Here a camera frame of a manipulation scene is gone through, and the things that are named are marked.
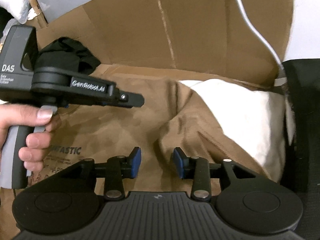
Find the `person's left hand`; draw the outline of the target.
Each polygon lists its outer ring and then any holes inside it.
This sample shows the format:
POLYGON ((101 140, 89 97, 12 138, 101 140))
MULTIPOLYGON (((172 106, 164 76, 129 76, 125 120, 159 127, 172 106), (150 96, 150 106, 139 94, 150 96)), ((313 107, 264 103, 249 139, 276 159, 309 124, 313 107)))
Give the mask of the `person's left hand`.
POLYGON ((31 105, 1 104, 1 152, 7 141, 9 128, 21 126, 29 132, 18 157, 26 169, 39 172, 52 143, 54 132, 61 126, 61 118, 48 107, 31 105))

